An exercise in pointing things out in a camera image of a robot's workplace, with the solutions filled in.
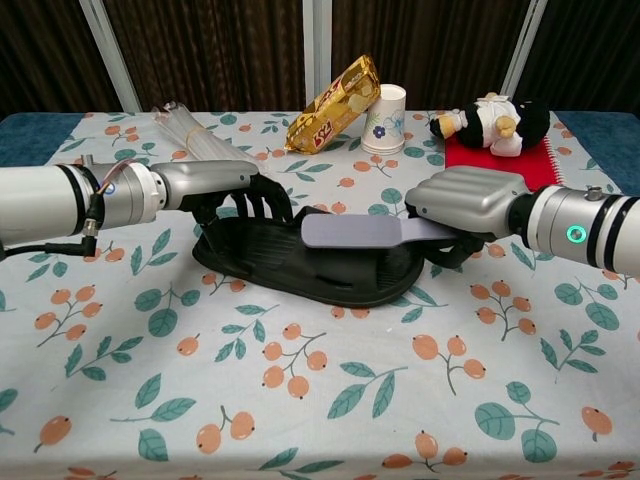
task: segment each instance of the metal connector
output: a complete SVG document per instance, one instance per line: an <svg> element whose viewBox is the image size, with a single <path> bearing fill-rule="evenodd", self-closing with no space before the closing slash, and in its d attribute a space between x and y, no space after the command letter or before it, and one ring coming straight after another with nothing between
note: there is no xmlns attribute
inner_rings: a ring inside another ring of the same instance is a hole
<svg viewBox="0 0 640 480"><path fill-rule="evenodd" d="M87 218L84 221L84 228L82 229L82 234L86 237L97 237L98 223L93 218Z"/></svg>

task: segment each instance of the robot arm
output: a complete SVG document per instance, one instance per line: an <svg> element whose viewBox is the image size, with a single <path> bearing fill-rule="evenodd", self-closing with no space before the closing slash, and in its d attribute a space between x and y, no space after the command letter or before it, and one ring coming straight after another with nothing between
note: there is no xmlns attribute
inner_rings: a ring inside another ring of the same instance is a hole
<svg viewBox="0 0 640 480"><path fill-rule="evenodd" d="M554 185L534 193L520 175L475 167L446 169L406 195L412 216L468 234L459 255L515 234L532 250L634 276L640 275L638 200L598 187Z"/></svg>
<svg viewBox="0 0 640 480"><path fill-rule="evenodd" d="M255 215L263 216L264 199L273 218L293 218L284 189L260 175L250 162L180 162L150 168L136 162L116 165L94 164L87 155L82 165L3 168L0 260L8 246L81 232L82 248L45 244L14 252L93 255L98 230L151 222L160 210L191 212L199 223L207 224L229 195L240 215L247 214L248 199Z"/></svg>

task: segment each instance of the stuffed penguin toy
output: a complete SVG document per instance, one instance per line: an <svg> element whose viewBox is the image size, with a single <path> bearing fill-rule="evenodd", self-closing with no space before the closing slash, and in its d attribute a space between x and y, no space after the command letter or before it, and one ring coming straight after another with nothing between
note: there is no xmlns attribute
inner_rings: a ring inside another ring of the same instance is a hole
<svg viewBox="0 0 640 480"><path fill-rule="evenodd" d="M540 101L509 101L488 93L467 105L429 122L436 137L456 135L469 148L489 148L499 157L517 157L537 145L549 131L549 109Z"/></svg>

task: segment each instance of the snack bag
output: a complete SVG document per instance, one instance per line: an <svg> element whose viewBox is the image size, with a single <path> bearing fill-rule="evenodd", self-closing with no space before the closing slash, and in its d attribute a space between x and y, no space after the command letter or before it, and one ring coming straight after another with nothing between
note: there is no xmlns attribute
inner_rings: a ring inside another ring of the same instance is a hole
<svg viewBox="0 0 640 480"><path fill-rule="evenodd" d="M285 148L318 153L380 96L373 60L362 55L289 126Z"/></svg>

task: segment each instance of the paper cup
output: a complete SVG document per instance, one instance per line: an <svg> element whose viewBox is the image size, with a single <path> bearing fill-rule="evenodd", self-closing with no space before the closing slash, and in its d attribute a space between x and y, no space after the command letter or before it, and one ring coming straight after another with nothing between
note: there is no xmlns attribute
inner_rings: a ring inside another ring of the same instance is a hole
<svg viewBox="0 0 640 480"><path fill-rule="evenodd" d="M365 152L391 155L404 145L407 92L398 85L380 85L380 97L367 113L360 145Z"/></svg>

